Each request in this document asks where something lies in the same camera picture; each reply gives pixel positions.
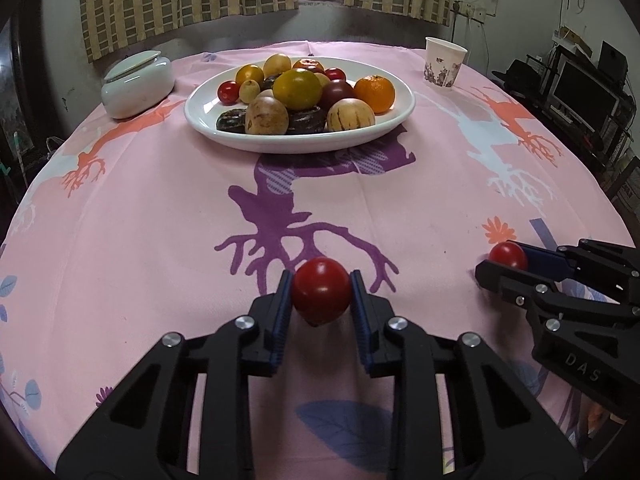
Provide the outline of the red tomato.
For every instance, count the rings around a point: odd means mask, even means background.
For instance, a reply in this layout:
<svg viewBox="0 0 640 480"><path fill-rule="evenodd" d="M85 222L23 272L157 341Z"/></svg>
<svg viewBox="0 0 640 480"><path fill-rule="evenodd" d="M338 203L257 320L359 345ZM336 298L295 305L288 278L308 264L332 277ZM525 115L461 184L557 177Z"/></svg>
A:
<svg viewBox="0 0 640 480"><path fill-rule="evenodd" d="M352 285L341 263L317 257L305 262L294 274L293 306L312 327L334 322L352 301Z"/></svg>
<svg viewBox="0 0 640 480"><path fill-rule="evenodd" d="M323 72L329 80L345 80L346 74L344 70L341 70L338 67L330 67L326 68Z"/></svg>
<svg viewBox="0 0 640 480"><path fill-rule="evenodd" d="M224 106L231 106L239 101L240 85L234 80L224 81L217 89L218 100Z"/></svg>
<svg viewBox="0 0 640 480"><path fill-rule="evenodd" d="M526 271L528 268L527 256L524 249L521 248L519 244L512 242L512 240L495 244L488 254L488 260L522 271Z"/></svg>

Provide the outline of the dark brown fruit front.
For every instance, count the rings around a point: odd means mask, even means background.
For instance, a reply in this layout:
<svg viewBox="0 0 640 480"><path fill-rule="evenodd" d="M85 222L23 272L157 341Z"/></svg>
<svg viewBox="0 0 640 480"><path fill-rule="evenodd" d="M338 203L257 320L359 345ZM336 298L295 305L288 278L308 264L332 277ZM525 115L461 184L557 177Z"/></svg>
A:
<svg viewBox="0 0 640 480"><path fill-rule="evenodd" d="M287 134L315 134L326 130L326 111L318 105L288 112Z"/></svg>

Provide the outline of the dark brown fruit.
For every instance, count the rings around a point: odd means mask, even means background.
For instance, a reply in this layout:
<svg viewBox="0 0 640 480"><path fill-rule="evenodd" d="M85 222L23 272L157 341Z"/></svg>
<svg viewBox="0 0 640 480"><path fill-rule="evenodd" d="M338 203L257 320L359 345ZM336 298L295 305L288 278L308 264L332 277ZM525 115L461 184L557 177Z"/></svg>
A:
<svg viewBox="0 0 640 480"><path fill-rule="evenodd" d="M221 113L216 120L216 129L231 133L245 132L245 108L232 108Z"/></svg>
<svg viewBox="0 0 640 480"><path fill-rule="evenodd" d="M318 105L288 112L287 134L315 134L326 130L326 111Z"/></svg>

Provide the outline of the large yellow tomato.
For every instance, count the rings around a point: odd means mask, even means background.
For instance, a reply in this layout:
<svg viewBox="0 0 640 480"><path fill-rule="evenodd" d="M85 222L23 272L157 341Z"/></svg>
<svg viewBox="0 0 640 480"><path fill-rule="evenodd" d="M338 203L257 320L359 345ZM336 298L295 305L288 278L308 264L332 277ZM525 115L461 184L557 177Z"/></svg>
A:
<svg viewBox="0 0 640 480"><path fill-rule="evenodd" d="M309 70L292 68L274 81L272 92L288 110L306 110L319 103L322 85Z"/></svg>

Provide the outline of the large striped pepino melon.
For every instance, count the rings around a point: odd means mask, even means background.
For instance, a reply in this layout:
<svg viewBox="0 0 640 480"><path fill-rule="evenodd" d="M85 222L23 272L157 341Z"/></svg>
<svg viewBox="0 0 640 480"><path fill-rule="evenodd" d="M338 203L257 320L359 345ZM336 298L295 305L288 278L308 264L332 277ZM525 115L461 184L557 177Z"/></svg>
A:
<svg viewBox="0 0 640 480"><path fill-rule="evenodd" d="M258 136L280 136L288 131L288 111L272 96L258 96L245 112L245 132Z"/></svg>

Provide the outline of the brown onion-like fruit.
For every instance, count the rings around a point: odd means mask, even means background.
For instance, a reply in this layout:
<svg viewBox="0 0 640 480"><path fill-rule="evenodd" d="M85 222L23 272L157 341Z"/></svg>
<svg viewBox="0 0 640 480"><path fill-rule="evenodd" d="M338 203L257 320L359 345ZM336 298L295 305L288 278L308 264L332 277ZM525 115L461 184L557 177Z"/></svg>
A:
<svg viewBox="0 0 640 480"><path fill-rule="evenodd" d="M264 66L262 66L262 71L264 72L264 76L269 78L283 74L291 68L291 59L283 53L276 53L270 55L270 57L265 60Z"/></svg>

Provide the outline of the small tan round fruit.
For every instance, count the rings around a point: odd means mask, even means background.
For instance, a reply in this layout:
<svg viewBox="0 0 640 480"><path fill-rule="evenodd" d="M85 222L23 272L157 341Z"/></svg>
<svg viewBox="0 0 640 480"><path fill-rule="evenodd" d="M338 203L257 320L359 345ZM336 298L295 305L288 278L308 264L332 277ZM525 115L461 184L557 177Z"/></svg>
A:
<svg viewBox="0 0 640 480"><path fill-rule="evenodd" d="M239 88L239 99L244 104L250 104L262 92L262 86L254 79L243 81Z"/></svg>

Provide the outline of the small yellow tomato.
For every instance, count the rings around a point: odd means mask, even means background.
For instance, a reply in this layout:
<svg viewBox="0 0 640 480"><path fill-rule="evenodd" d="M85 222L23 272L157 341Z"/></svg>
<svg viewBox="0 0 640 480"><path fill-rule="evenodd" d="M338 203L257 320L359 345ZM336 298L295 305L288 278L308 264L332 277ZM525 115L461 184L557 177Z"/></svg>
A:
<svg viewBox="0 0 640 480"><path fill-rule="evenodd" d="M245 81L252 80L258 83L258 86L262 86L262 82L265 79L265 74L262 68L256 64L247 64L238 69L235 74L234 81L242 86Z"/></svg>

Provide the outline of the black computer monitor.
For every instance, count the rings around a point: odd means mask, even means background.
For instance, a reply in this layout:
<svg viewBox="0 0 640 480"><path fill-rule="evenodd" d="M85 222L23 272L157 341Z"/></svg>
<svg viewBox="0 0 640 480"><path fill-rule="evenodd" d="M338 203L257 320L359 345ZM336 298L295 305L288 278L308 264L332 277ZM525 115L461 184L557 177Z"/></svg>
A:
<svg viewBox="0 0 640 480"><path fill-rule="evenodd" d="M563 61L550 90L550 103L589 131L601 133L620 99L578 64Z"/></svg>

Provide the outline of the pink printed tablecloth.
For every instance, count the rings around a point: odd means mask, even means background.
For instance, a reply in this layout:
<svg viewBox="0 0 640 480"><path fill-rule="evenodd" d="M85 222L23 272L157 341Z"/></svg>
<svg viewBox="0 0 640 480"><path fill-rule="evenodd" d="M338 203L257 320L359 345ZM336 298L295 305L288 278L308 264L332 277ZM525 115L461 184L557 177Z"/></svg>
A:
<svg viewBox="0 0 640 480"><path fill-rule="evenodd" d="M164 333L209 334L327 256L427 332L484 338L564 434L582 398L532 358L522 310L481 290L503 240L552 249L630 236L588 169L518 101L463 67L439 89L423 54L288 42L292 58L348 58L416 96L394 132L332 154L229 150L193 130L203 81L265 48L175 62L175 90L129 122L92 112L35 177L1 247L1 400L48 465Z"/></svg>

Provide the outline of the white floral paper cup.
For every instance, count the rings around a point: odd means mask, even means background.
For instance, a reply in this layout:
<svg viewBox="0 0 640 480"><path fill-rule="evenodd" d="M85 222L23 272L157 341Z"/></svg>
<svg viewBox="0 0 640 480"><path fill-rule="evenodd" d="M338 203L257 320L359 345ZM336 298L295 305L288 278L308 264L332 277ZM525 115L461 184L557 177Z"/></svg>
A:
<svg viewBox="0 0 640 480"><path fill-rule="evenodd" d="M430 84L451 88L456 82L468 50L453 42L435 37L425 38L423 76Z"/></svg>

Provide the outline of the orange mandarin right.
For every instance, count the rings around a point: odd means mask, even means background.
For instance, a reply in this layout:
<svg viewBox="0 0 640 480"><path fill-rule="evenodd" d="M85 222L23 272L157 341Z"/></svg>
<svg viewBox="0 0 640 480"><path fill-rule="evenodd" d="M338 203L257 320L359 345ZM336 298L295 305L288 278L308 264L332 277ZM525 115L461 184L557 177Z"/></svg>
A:
<svg viewBox="0 0 640 480"><path fill-rule="evenodd" d="M356 81L354 93L357 99L367 103L375 115L387 113L394 105L394 85L381 75L365 76Z"/></svg>

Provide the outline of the orange mandarin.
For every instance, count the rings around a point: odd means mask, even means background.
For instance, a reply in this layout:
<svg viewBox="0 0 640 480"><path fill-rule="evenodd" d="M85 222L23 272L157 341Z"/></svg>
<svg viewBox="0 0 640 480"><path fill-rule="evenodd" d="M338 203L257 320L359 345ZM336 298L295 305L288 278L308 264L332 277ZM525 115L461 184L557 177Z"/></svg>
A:
<svg viewBox="0 0 640 480"><path fill-rule="evenodd" d="M293 64L293 67L309 70L313 73L324 73L323 65L316 58L300 58Z"/></svg>
<svg viewBox="0 0 640 480"><path fill-rule="evenodd" d="M381 75L365 76L356 81L354 93L357 99L367 103L375 115L387 113L394 105L394 85Z"/></svg>

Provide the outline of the striped cream pepino melon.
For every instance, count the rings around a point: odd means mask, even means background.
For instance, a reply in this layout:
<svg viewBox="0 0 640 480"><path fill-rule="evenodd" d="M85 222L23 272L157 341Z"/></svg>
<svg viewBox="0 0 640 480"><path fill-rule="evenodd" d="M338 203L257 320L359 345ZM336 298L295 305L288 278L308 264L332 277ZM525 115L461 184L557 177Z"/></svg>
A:
<svg viewBox="0 0 640 480"><path fill-rule="evenodd" d="M337 101L326 115L326 128L332 132L367 128L374 124L375 114L372 108L355 98Z"/></svg>

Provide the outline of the dark red plum near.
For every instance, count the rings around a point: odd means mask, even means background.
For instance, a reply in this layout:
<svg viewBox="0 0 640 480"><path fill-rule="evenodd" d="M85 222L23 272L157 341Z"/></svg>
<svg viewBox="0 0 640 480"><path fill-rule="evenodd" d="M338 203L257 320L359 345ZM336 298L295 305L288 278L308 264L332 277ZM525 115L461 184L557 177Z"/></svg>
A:
<svg viewBox="0 0 640 480"><path fill-rule="evenodd" d="M318 105L322 110L329 110L338 101L352 99L354 96L354 88L346 80L335 79L322 88Z"/></svg>

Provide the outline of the orange mandarin far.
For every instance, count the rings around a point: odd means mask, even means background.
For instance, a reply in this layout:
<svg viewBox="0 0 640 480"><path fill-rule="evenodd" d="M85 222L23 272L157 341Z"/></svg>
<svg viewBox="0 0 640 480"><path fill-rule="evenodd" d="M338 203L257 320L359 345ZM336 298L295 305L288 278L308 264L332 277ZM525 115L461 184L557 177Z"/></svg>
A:
<svg viewBox="0 0 640 480"><path fill-rule="evenodd" d="M316 58L300 58L293 64L293 67L309 70L313 73L324 73L323 65Z"/></svg>

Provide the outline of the white oval plate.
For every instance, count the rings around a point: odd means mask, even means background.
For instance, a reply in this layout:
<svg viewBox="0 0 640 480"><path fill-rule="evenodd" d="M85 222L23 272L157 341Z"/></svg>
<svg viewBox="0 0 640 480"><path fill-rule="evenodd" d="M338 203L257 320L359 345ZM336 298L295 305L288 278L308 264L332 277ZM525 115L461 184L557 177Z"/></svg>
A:
<svg viewBox="0 0 640 480"><path fill-rule="evenodd" d="M389 112L378 116L374 125L363 129L297 136L252 136L246 133L225 132L216 127L218 117L228 110L218 99L217 89L235 74L234 70L225 70L204 81L191 93L184 104L184 116L194 130L227 148L265 154L311 154L352 148L385 136L405 122L416 107L416 97L408 84L387 70L335 56L322 56L319 62L324 66L343 70L350 84L369 75L387 78L396 90L394 105Z"/></svg>

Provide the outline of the white ceramic lidded jar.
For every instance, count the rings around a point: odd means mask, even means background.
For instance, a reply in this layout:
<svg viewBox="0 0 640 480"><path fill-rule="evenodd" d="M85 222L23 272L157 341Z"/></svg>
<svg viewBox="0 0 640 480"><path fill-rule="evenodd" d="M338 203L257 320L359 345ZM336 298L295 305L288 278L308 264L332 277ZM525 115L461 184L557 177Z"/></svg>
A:
<svg viewBox="0 0 640 480"><path fill-rule="evenodd" d="M169 58L157 50L142 51L124 58L106 73L101 101L108 116L127 119L163 101L175 81Z"/></svg>

